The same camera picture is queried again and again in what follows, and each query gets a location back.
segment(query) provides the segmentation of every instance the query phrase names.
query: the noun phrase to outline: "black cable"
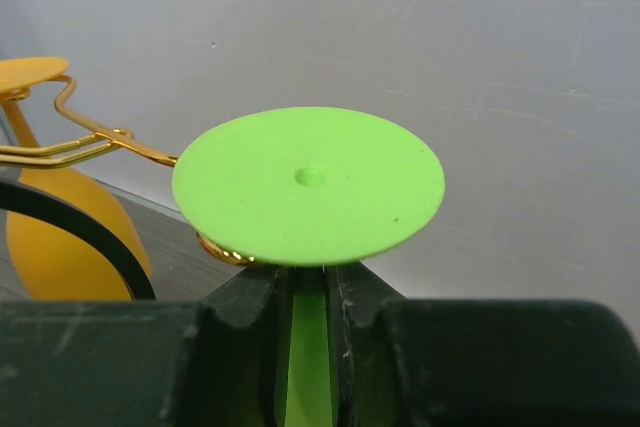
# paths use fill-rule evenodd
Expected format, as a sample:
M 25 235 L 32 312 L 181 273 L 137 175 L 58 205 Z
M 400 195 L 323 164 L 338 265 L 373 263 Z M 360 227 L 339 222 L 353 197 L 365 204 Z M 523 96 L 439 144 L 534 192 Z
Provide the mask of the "black cable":
M 0 178 L 0 209 L 55 225 L 84 240 L 111 262 L 132 299 L 156 298 L 142 266 L 127 246 L 100 222 L 68 202 L 20 182 Z

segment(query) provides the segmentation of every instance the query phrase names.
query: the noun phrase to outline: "orange neck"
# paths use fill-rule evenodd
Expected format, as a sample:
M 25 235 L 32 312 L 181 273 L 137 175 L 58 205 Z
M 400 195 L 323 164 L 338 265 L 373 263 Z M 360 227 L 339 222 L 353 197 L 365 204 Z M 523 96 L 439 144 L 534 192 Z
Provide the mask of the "orange neck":
M 24 118 L 18 102 L 15 100 L 5 100 L 1 102 L 2 109 L 4 110 L 11 130 L 18 139 L 18 143 L 22 147 L 40 147 L 38 140 L 31 131 L 31 127 L 27 123 L 27 119 Z

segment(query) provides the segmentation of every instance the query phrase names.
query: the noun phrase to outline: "yellow disc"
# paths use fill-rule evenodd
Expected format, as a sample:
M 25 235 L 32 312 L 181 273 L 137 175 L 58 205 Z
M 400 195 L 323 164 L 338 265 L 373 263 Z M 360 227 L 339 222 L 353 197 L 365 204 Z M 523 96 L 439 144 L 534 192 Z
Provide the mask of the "yellow disc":
M 62 74 L 69 62 L 60 57 L 28 57 L 0 61 L 0 94 L 50 80 Z

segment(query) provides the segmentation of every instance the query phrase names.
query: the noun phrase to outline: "yellow object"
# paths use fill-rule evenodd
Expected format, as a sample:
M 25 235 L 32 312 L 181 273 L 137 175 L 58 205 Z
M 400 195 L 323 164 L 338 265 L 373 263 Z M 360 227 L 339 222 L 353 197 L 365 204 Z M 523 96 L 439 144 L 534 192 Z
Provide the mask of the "yellow object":
M 43 158 L 78 147 L 108 140 L 93 133 L 75 141 L 42 148 L 31 132 L 18 100 L 29 95 L 35 83 L 60 76 L 67 67 L 64 59 L 34 58 L 0 62 L 0 104 L 20 147 L 0 146 L 0 163 L 35 165 L 51 169 L 100 155 L 120 146 L 108 142 L 60 159 Z M 113 131 L 131 138 L 125 130 Z M 20 158 L 17 162 L 6 161 Z M 20 181 L 55 195 L 85 211 L 111 230 L 133 252 L 146 274 L 151 275 L 149 258 L 120 202 L 103 186 L 69 167 L 55 170 L 25 168 Z M 11 260 L 29 294 L 38 300 L 125 300 L 129 292 L 114 267 L 97 251 L 75 236 L 39 220 L 13 212 L 7 215 L 7 243 Z

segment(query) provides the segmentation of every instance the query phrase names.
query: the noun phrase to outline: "green disc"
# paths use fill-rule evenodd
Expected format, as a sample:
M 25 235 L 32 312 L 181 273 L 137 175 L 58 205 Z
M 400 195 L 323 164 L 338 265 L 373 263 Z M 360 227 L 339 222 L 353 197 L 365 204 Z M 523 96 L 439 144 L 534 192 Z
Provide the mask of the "green disc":
M 178 159 L 173 194 L 202 235 L 279 265 L 334 265 L 405 241 L 444 196 L 436 155 L 408 130 L 333 107 L 241 117 Z

